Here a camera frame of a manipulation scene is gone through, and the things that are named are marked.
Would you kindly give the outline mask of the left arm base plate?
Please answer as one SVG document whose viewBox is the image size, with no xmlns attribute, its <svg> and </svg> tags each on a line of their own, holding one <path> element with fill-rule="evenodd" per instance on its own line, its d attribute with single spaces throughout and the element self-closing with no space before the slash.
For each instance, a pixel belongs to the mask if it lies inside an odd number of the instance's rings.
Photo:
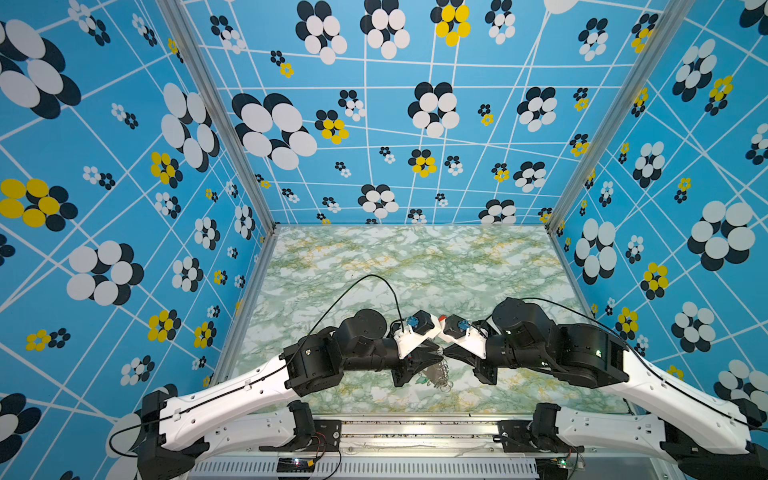
<svg viewBox="0 0 768 480">
<path fill-rule="evenodd" d="M 336 419 L 315 419 L 314 426 L 307 430 L 301 427 L 292 437 L 278 445 L 271 441 L 260 446 L 260 452 L 295 452 L 319 450 L 320 452 L 338 452 L 340 448 L 343 423 Z"/>
</svg>

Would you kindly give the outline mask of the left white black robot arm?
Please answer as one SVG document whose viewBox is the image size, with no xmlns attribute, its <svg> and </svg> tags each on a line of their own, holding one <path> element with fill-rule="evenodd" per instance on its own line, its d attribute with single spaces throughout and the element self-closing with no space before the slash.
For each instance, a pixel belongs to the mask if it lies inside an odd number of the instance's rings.
<svg viewBox="0 0 768 480">
<path fill-rule="evenodd" d="M 401 387 L 441 362 L 432 341 L 442 331 L 442 321 L 425 311 L 389 325 L 379 312 L 363 309 L 206 390 L 184 396 L 173 388 L 153 392 L 140 410 L 138 472 L 144 479 L 187 473 L 212 450 L 209 436 L 216 429 L 261 408 L 335 387 L 348 371 L 388 371 Z"/>
</svg>

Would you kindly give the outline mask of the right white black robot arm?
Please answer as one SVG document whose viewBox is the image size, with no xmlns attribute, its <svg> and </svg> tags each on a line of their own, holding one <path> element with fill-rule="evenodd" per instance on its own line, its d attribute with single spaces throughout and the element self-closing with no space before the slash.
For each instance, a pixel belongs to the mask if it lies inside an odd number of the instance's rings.
<svg viewBox="0 0 768 480">
<path fill-rule="evenodd" d="M 756 409 L 684 383 L 594 324 L 558 324 L 539 305 L 514 298 L 486 320 L 451 315 L 439 322 L 445 355 L 470 365 L 483 384 L 496 384 L 502 369 L 527 369 L 641 410 L 615 417 L 544 402 L 527 427 L 501 432 L 505 444 L 551 453 L 607 446 L 674 463 L 693 479 L 767 476 L 767 450 L 751 435 L 760 419 Z"/>
</svg>

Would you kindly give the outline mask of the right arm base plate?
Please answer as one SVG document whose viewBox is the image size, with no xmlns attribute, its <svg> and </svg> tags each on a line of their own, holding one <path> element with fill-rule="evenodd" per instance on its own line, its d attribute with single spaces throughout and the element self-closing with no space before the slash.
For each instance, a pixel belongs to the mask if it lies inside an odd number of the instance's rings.
<svg viewBox="0 0 768 480">
<path fill-rule="evenodd" d="M 583 453 L 584 446 L 573 446 L 562 441 L 553 427 L 542 432 L 534 430 L 532 420 L 502 420 L 496 423 L 498 432 L 493 441 L 505 453 Z"/>
</svg>

